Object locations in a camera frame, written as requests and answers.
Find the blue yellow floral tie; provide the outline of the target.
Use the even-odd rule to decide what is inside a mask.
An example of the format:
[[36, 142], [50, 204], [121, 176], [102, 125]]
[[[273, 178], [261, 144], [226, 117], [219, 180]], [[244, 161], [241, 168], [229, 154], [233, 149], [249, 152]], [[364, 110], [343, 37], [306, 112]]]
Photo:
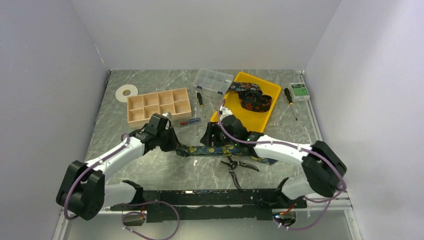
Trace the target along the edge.
[[226, 157], [249, 157], [257, 162], [273, 165], [277, 162], [275, 159], [259, 157], [255, 153], [248, 150], [240, 151], [235, 145], [225, 146], [187, 146], [181, 145], [175, 149], [177, 155], [182, 157], [188, 156], [226, 156]]

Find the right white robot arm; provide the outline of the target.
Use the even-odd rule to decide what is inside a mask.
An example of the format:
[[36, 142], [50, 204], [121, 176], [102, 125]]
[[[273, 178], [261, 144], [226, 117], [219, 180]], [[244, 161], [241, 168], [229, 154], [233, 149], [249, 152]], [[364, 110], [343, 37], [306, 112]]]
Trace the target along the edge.
[[228, 115], [219, 122], [209, 122], [200, 142], [208, 147], [233, 145], [244, 156], [300, 168], [301, 175], [282, 180], [277, 187], [275, 200], [282, 208], [308, 194], [333, 198], [338, 191], [347, 188], [343, 179], [346, 165], [320, 140], [313, 144], [278, 140], [262, 132], [249, 131], [234, 115]]

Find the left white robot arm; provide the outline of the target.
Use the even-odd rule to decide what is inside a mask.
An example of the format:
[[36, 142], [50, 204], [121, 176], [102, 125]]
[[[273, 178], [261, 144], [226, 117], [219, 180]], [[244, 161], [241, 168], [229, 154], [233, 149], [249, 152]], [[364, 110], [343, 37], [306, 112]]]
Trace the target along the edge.
[[124, 133], [121, 142], [101, 156], [87, 162], [72, 162], [56, 196], [64, 217], [90, 220], [101, 209], [115, 205], [139, 209], [145, 202], [140, 185], [129, 180], [106, 185], [106, 181], [130, 162], [164, 144], [162, 135], [173, 130], [171, 118], [170, 112], [155, 113], [143, 128]]

